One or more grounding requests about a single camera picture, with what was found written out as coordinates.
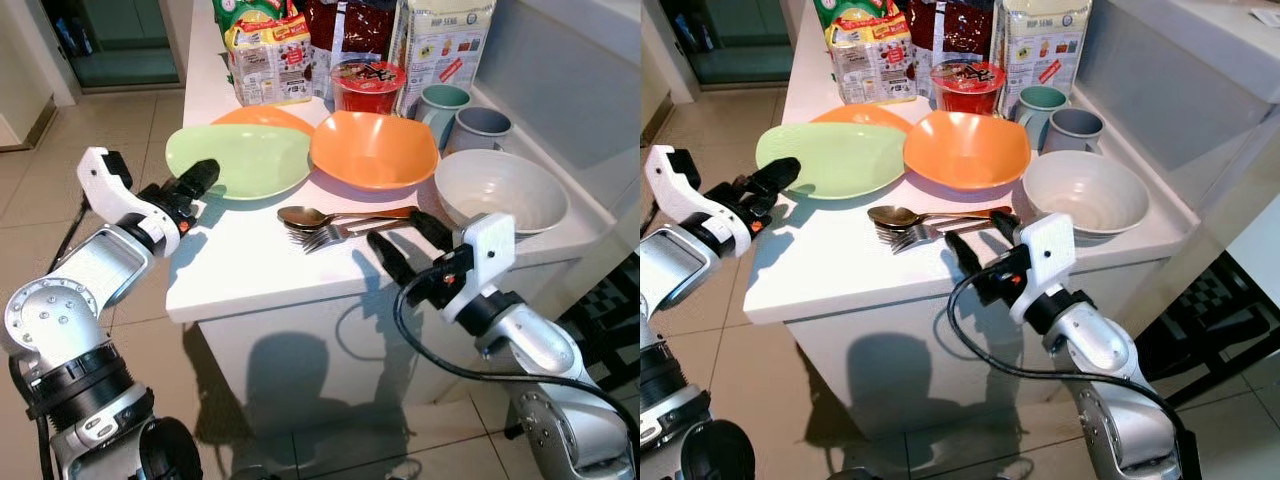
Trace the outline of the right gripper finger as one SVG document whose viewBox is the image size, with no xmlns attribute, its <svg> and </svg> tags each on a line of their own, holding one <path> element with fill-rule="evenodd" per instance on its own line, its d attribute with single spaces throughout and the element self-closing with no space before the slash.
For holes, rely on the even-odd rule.
<svg viewBox="0 0 1280 480">
<path fill-rule="evenodd" d="M 383 269 L 397 285 L 404 287 L 416 276 L 416 271 L 406 256 L 383 234 L 376 232 L 370 233 L 367 234 L 367 242 Z"/>
<path fill-rule="evenodd" d="M 410 214 L 411 225 L 442 253 L 454 250 L 454 232 L 438 218 L 422 211 Z"/>
<path fill-rule="evenodd" d="M 993 210 L 989 214 L 989 221 L 996 228 L 996 230 L 1005 238 L 1009 248 L 1018 250 L 1021 241 L 1018 238 L 1018 229 L 1021 223 L 1020 219 L 1012 212 L 1005 212 L 1004 210 Z"/>
<path fill-rule="evenodd" d="M 957 232 L 947 232 L 943 236 L 946 244 L 954 252 L 957 265 L 965 278 L 975 276 L 983 271 L 983 265 L 977 252 Z"/>
</svg>

